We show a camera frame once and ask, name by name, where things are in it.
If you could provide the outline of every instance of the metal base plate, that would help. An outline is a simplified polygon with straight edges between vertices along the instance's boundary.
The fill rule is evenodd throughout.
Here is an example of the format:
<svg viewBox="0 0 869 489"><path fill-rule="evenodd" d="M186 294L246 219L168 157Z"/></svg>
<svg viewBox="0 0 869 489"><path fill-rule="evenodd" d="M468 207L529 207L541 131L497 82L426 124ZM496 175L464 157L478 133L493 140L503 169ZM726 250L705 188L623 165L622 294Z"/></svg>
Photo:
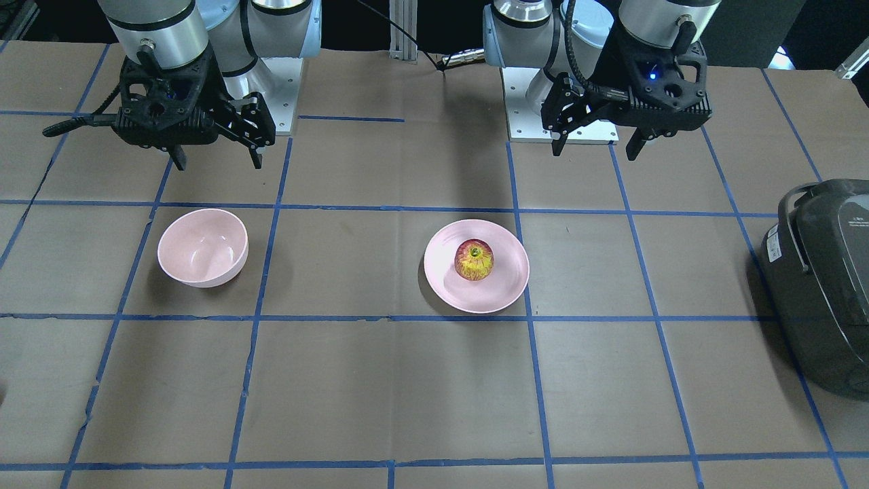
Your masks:
<svg viewBox="0 0 869 489"><path fill-rule="evenodd" d="M278 136L291 136L295 128L299 89L302 87L304 59L298 57L265 57L262 61L275 75L275 93L266 94L266 103L275 120Z"/></svg>
<svg viewBox="0 0 869 489"><path fill-rule="evenodd" d="M537 68L501 69L510 141L521 143L552 141L549 131L543 129L540 115L531 108L525 98L531 79L538 71L540 70ZM585 127L580 127L567 137L568 144L610 144L618 140L619 133L615 130L615 124L608 121L594 121Z"/></svg>

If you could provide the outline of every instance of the apple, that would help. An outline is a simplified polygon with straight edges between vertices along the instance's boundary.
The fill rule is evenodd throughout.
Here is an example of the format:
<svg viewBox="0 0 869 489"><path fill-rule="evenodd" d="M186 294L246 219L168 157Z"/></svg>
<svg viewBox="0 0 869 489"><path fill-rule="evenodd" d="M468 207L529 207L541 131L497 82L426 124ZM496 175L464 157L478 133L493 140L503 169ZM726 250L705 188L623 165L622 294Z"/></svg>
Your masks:
<svg viewBox="0 0 869 489"><path fill-rule="evenodd" d="M455 252L455 271L467 280L483 280L492 272L492 248L481 239L469 239Z"/></svg>

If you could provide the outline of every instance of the pink bowl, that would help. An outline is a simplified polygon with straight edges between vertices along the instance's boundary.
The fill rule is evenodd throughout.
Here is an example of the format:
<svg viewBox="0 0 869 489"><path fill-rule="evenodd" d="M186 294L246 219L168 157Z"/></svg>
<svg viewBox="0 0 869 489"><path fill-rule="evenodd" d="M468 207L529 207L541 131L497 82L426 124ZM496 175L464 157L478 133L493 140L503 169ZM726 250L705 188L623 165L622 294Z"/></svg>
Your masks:
<svg viewBox="0 0 869 489"><path fill-rule="evenodd" d="M469 239L481 239L494 255L492 273L471 281L455 271L455 252ZM518 299L528 285L528 254L512 232L480 219L444 226L428 242L423 268L434 293L456 309L474 314L500 311Z"/></svg>
<svg viewBox="0 0 869 489"><path fill-rule="evenodd" d="M200 209L170 224L157 245L167 275L194 287L229 282L248 259L248 230L232 212Z"/></svg>

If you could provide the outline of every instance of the rice cooker handle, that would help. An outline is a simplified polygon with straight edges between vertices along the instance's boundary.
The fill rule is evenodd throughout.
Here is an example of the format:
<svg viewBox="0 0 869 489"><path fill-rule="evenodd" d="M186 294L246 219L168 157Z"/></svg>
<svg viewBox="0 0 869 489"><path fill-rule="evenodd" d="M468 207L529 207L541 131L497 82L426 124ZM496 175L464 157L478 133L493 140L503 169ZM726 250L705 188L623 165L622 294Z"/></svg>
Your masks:
<svg viewBox="0 0 869 489"><path fill-rule="evenodd" d="M797 236L793 233L793 223L791 222L791 217L789 216L789 207L791 197L799 194L810 191L818 182L812 182L810 184L803 184L799 187L796 187L785 194L784 197L779 201L779 222L786 223L787 225L787 234L791 237L793 241L793 249L797 252L797 257L799 258L799 264L803 267L803 273L809 273L809 265L806 263L806 259L803 257L803 251L801 250L799 244L797 243Z"/></svg>

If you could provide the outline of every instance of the label on rice cooker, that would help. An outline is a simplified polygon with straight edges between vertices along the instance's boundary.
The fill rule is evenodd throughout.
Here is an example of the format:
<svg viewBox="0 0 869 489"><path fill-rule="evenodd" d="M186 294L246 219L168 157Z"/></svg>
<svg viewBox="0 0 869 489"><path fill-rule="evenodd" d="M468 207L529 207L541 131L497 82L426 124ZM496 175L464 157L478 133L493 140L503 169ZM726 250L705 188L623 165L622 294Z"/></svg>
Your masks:
<svg viewBox="0 0 869 489"><path fill-rule="evenodd" d="M779 226L776 224L766 234L766 255L769 257L769 263L781 258L781 245L779 244Z"/></svg>

